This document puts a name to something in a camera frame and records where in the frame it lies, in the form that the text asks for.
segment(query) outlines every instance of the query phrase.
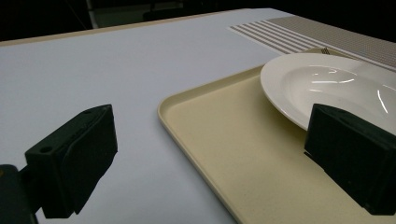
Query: white table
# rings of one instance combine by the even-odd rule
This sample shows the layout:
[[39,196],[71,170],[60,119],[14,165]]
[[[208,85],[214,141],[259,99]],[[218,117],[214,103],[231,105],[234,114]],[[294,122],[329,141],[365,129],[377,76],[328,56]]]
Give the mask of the white table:
[[286,17],[243,9],[0,48],[0,164],[77,113],[112,104],[119,153],[79,215],[39,223],[234,223],[157,117],[162,99],[268,62],[277,53],[229,30]]

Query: beige tray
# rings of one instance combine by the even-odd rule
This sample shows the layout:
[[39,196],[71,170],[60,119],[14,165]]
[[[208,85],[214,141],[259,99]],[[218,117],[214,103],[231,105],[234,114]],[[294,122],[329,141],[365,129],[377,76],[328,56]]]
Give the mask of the beige tray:
[[306,132],[267,100],[261,69],[170,96],[158,109],[163,126],[234,218],[396,223],[396,217],[371,216],[305,156]]

